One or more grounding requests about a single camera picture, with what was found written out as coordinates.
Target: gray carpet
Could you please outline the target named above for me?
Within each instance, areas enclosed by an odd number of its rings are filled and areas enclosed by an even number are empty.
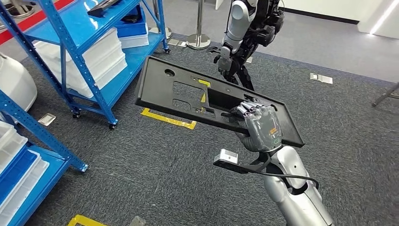
[[[154,55],[218,76],[214,55],[171,48],[170,55]],[[39,92],[29,113],[56,115],[48,130],[89,164],[83,174],[69,169],[27,225],[64,226],[76,214],[109,226],[127,226],[135,215],[150,226],[285,225],[260,176],[212,165],[220,148],[238,152],[240,162],[256,158],[232,132],[140,115],[136,80],[113,108],[120,120],[114,131],[94,113],[72,119],[31,60],[22,63]],[[298,152],[320,181],[336,225],[398,225],[399,101],[370,104],[391,83],[260,53],[247,67],[259,93],[290,109],[306,143]],[[334,84],[311,81],[310,72],[333,77]]]

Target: white machine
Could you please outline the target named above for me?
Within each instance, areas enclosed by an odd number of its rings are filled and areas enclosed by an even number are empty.
[[[36,85],[26,68],[1,53],[0,89],[25,111],[29,110],[37,97]]]

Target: caster wheel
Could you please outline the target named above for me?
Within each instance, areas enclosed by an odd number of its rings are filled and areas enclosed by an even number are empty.
[[[115,129],[115,128],[116,128],[116,125],[110,124],[109,127],[110,127],[110,129]]]

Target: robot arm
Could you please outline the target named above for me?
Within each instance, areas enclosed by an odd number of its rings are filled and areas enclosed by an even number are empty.
[[[235,0],[231,6],[231,24],[222,41],[218,66],[229,71],[232,54],[235,54],[243,42],[249,26],[256,16],[258,0]]]
[[[234,84],[237,73],[242,85],[254,90],[244,66],[258,44],[269,45],[283,25],[284,13],[279,10],[280,0],[233,0],[231,23],[222,41],[218,62],[219,72]]]
[[[236,113],[243,117],[250,134],[240,140],[250,151],[259,152],[259,158],[241,166],[236,153],[222,149],[214,165],[238,173],[264,175],[264,187],[288,226],[332,226],[333,220],[317,191],[318,184],[312,182],[314,179],[309,177],[296,150],[281,144],[274,107],[242,102]]]

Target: blue plastic bin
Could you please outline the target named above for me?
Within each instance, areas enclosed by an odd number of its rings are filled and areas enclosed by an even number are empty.
[[[28,151],[24,145],[18,155],[0,175],[0,204],[6,199],[22,176],[35,162],[37,155]]]
[[[119,20],[115,27],[118,30],[118,37],[128,37],[128,36],[136,36],[136,35],[143,35],[147,34],[147,28],[145,25],[145,14],[143,8],[140,6],[142,19],[137,21],[137,23],[125,23]],[[130,12],[129,15],[137,15],[137,9],[134,7]]]

